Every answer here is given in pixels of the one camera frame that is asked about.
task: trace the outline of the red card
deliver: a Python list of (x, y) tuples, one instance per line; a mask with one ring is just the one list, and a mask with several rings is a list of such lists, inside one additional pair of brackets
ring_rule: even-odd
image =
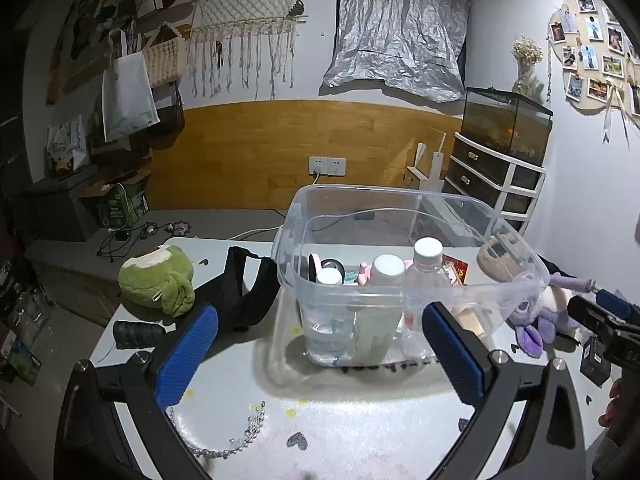
[(469, 264), (463, 262), (462, 260), (458, 260), (451, 256), (447, 256), (446, 254), (442, 255), (442, 264), (451, 263), (456, 268), (458, 272), (458, 277), (462, 283), (465, 283), (466, 278), (466, 270), (469, 268)]

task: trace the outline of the white table surface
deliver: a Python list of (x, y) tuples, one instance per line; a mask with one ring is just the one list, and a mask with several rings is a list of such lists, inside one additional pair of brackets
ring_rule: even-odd
[[(223, 272), (231, 246), (246, 247), (259, 256), (271, 253), (268, 242), (172, 238), (167, 243), (181, 247), (193, 261), (194, 288)], [(204, 258), (208, 265), (198, 264)], [(468, 276), (473, 277), (474, 264), (470, 262)], [(247, 259), (247, 288), (253, 285), (258, 266), (258, 260)], [(287, 301), (286, 294), (280, 294), (271, 311), (283, 301)], [(114, 348), (116, 320), (140, 318), (120, 306), (91, 355), (96, 366), (123, 363), (135, 352)], [(220, 450), (228, 446), (230, 438), (242, 437), (247, 417), (256, 404), (265, 401), (264, 426), (254, 443), (226, 460), (216, 459), (205, 465), (216, 480), (426, 478), (459, 437), (458, 420), (473, 414), (472, 407), (458, 400), (439, 364), (397, 373), (380, 368), (374, 372), (349, 371), (345, 375), (340, 370), (317, 371), (314, 365), (306, 364), (304, 370), (296, 370), (305, 381), (279, 383), (270, 375), (267, 363), (270, 337), (264, 330), (252, 329), (243, 342), (221, 344), (217, 353), (203, 361), (181, 402), (174, 406), (177, 425), (184, 435), (199, 446)], [(597, 420), (609, 402), (612, 379), (598, 388), (580, 373), (581, 347), (571, 353), (555, 351), (555, 355), (545, 353), (540, 359), (532, 359), (520, 350), (514, 354), (514, 343), (513, 330), (503, 325), (489, 346), (506, 350), (520, 362), (544, 365), (554, 356), (567, 362), (588, 448), (602, 432)], [(612, 374), (614, 378), (619, 376), (619, 369)], [(325, 391), (319, 386), (318, 376), (332, 379)], [(378, 389), (372, 387), (373, 377), (375, 381), (382, 378), (386, 389), (380, 391), (384, 390), (384, 394), (375, 393)], [(588, 406), (587, 396), (591, 397)], [(126, 405), (117, 403), (116, 409), (142, 472), (160, 479)], [(498, 471), (523, 409), (523, 402), (514, 405), (479, 478), (490, 478)], [(287, 439), (297, 432), (305, 435), (306, 450), (286, 446)]]

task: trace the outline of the electrical outlet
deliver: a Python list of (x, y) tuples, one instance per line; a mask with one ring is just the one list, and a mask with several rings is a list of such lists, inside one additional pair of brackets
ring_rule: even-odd
[(313, 175), (314, 173), (326, 175), (326, 160), (325, 156), (310, 156), (309, 175)]
[(326, 174), (333, 176), (344, 176), (347, 173), (347, 159), (333, 158), (327, 159)]

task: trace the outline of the photo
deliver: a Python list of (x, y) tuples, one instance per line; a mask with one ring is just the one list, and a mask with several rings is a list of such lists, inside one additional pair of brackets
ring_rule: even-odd
[(640, 116), (640, 86), (629, 85), (631, 95), (631, 113)]
[(574, 46), (562, 47), (562, 68), (565, 70), (578, 70)]
[(578, 34), (578, 24), (575, 22), (575, 16), (566, 7), (560, 9), (560, 23), (565, 34)]
[(564, 37), (564, 30), (562, 30), (562, 25), (559, 22), (551, 24), (551, 34), (554, 37), (554, 43), (562, 43), (566, 41)]
[(599, 70), (598, 56), (593, 45), (583, 45), (580, 48), (582, 54), (582, 66), (585, 70)]
[(618, 19), (613, 15), (613, 12), (611, 12), (609, 10), (609, 7), (602, 7), (602, 13), (603, 13), (604, 19), (606, 20), (607, 23), (610, 23), (611, 25), (619, 25), (620, 24)]
[(578, 10), (580, 12), (598, 12), (593, 0), (576, 0), (576, 2), (578, 2)]
[(634, 44), (631, 43), (628, 37), (625, 36), (626, 56), (632, 61), (634, 65), (640, 65), (640, 56), (636, 52)]
[(595, 16), (588, 16), (584, 19), (587, 24), (587, 32), (591, 41), (604, 41), (602, 29), (600, 28), (600, 20)]
[(597, 101), (607, 102), (607, 84), (598, 79), (589, 79), (587, 95)]
[(582, 87), (584, 86), (584, 79), (577, 74), (571, 74), (569, 76), (569, 84), (566, 88), (566, 96), (574, 101), (579, 101), (582, 98)]
[(624, 79), (623, 64), (621, 57), (602, 56), (602, 73)]
[(622, 31), (617, 28), (607, 27), (609, 35), (609, 50), (617, 52), (621, 56), (624, 56), (625, 51), (622, 42)]

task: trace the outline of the macrame wall hanging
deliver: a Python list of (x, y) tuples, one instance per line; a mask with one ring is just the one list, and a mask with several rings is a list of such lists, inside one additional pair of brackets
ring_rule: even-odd
[[(223, 84), (229, 92), (237, 59), (243, 88), (249, 88), (255, 76), (257, 99), (264, 36), (271, 59), (270, 99), (275, 99), (280, 74), (285, 83), (289, 78), (293, 88), (296, 24), (305, 18), (304, 10), (302, 0), (197, 0), (187, 58), (193, 94), (213, 97)], [(240, 38), (238, 53), (234, 52), (236, 37)]]

